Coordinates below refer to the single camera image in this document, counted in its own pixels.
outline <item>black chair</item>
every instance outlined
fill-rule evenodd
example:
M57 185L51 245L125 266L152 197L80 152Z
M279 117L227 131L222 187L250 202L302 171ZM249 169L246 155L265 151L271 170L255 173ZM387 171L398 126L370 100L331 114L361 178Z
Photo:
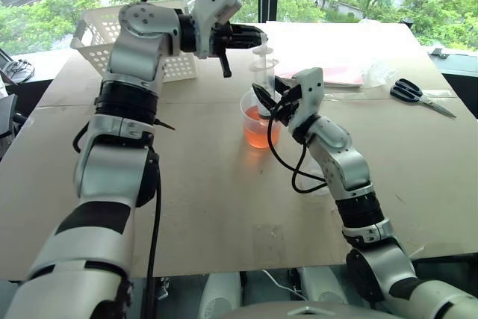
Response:
M16 95L9 95L0 99L0 161L27 120L15 112Z
M0 69L3 69L5 65L13 61L12 57L2 48L0 48Z

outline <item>orange liquid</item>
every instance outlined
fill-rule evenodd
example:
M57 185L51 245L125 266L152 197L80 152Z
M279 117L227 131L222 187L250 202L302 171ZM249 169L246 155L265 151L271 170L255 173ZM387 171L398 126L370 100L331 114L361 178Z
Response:
M267 124L269 120L263 120L259 117L259 109L257 106L252 106L246 111L246 115L253 120L260 121L259 123L254 123L253 126L249 126L247 123L244 124L244 137L246 138L249 145L256 147L258 149L266 149L269 147L267 143ZM281 131L281 126L273 126L272 132L270 134L270 139L275 145L279 139L279 133Z

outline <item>black scissors handle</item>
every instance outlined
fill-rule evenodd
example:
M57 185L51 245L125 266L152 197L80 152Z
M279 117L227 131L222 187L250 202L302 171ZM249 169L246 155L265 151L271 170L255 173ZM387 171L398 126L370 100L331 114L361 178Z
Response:
M418 102L423 93L413 82L401 78L390 89L390 94L405 102Z

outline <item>table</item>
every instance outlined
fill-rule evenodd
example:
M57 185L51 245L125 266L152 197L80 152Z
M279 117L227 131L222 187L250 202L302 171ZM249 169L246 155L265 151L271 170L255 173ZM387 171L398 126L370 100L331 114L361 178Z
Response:
M69 57L75 52L73 49L50 50L47 52L35 52L31 54L14 55L14 60L24 59L35 68L34 75L26 83L35 81L52 80L60 72L63 65ZM14 80L21 81L22 74L15 77Z
M335 94L326 96L320 112L350 131L383 211L413 258L476 252L477 123L409 30L262 26L280 61L304 39L327 44L335 38L334 49L349 46L350 54L368 39L397 76L439 94L436 102L457 119L391 99L388 86L328 89ZM303 36L281 47L284 27L300 33L300 26ZM332 198L294 193L291 173L267 150L245 143L238 102L250 87L252 55L237 50L228 56L230 79L222 78L217 59L207 59L197 62L197 79L163 86L158 116L176 131L156 130L163 210L155 275L343 263L350 248ZM77 204L71 141L94 112L100 81L89 66L79 55L68 60L0 163L1 278L24 279L51 230ZM285 128L277 148L287 162L297 161L300 147ZM150 202L135 213L133 277L146 274L153 212Z

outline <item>scissor blade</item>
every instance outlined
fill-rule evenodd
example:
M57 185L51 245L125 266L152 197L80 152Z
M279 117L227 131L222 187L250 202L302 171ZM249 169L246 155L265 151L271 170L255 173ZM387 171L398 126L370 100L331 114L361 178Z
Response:
M453 119L456 118L456 116L454 114L452 114L451 112L449 112L446 108L444 108L443 106L440 106L439 104L433 102L430 99L423 99L422 98L422 99L420 99L420 102L424 103L427 106L430 106L433 110L439 112L440 114L443 114L443 115L448 116L448 117L452 117Z

